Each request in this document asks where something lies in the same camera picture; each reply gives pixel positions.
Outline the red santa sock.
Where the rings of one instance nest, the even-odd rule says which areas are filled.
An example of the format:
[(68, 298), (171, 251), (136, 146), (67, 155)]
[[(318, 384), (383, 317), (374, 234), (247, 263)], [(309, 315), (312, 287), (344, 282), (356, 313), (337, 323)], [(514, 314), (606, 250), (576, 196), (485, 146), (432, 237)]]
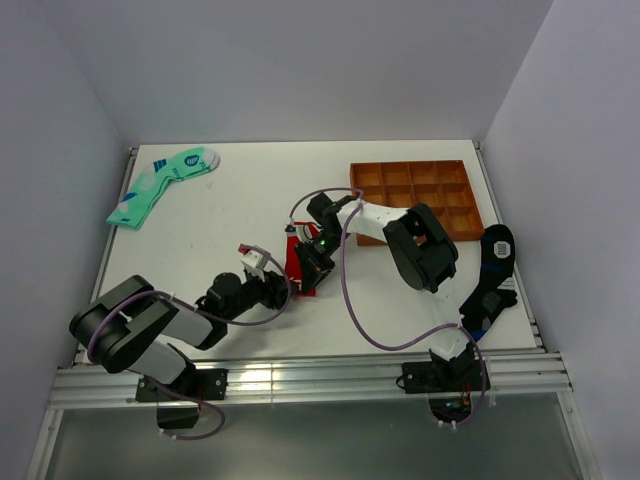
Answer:
[(308, 292), (302, 291), (302, 269), (300, 260), (295, 252), (295, 247), (300, 243), (297, 243), (296, 245), (287, 244), (286, 237), (286, 260), (284, 269), (289, 280), (298, 287), (296, 292), (297, 296), (314, 297), (316, 295), (315, 288), (311, 288)]

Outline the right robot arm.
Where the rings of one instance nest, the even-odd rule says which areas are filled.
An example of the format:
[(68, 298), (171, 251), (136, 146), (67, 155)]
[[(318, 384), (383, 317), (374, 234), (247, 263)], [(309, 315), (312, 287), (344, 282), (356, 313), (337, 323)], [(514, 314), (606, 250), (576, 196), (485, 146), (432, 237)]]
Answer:
[[(364, 200), (364, 192), (352, 188), (334, 201), (330, 188), (305, 196), (307, 212), (319, 224), (318, 234), (301, 239), (294, 247), (301, 269), (301, 291), (315, 288), (335, 268), (332, 256), (340, 254), (340, 281), (347, 312), (359, 334), (372, 346), (398, 352), (431, 338), (429, 354), (435, 383), (452, 390), (462, 383), (478, 348), (462, 320), (454, 299), (454, 277), (459, 253), (432, 209), (417, 203), (410, 208), (387, 207)], [(356, 317), (346, 278), (346, 240), (362, 235), (388, 247), (396, 270), (406, 285), (431, 295), (436, 325), (400, 345), (382, 344), (371, 337)]]

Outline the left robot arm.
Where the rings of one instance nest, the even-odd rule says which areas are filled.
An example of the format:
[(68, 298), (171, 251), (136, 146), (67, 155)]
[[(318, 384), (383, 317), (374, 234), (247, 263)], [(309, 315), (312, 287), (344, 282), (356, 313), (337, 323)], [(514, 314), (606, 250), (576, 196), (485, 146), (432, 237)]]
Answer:
[(258, 304), (280, 313), (296, 292), (295, 284), (275, 272), (247, 272), (244, 279), (222, 273), (191, 307), (134, 275), (76, 313), (69, 331), (107, 372), (141, 374), (170, 398), (183, 399), (198, 389), (196, 367), (159, 336), (208, 350), (240, 315)]

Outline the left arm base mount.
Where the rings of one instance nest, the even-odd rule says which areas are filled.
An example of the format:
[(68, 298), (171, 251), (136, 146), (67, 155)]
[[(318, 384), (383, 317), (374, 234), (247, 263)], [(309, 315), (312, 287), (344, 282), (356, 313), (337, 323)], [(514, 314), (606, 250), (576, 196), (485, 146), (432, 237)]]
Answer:
[[(156, 423), (163, 434), (180, 440), (209, 438), (226, 423), (224, 412), (213, 401), (225, 399), (227, 380), (228, 370), (224, 368), (190, 368), (169, 385), (143, 376), (138, 382), (135, 401), (157, 404)], [(206, 433), (188, 434), (207, 412), (218, 416), (218, 425)]]

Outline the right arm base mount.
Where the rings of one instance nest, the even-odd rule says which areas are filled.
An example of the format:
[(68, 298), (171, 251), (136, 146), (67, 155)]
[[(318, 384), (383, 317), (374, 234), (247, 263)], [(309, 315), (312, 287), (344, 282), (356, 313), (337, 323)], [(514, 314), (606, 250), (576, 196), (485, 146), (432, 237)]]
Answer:
[(396, 386), (405, 394), (445, 394), (428, 401), (434, 417), (442, 422), (460, 422), (473, 412), (472, 394), (488, 392), (491, 383), (480, 362), (461, 369), (444, 361), (405, 362)]

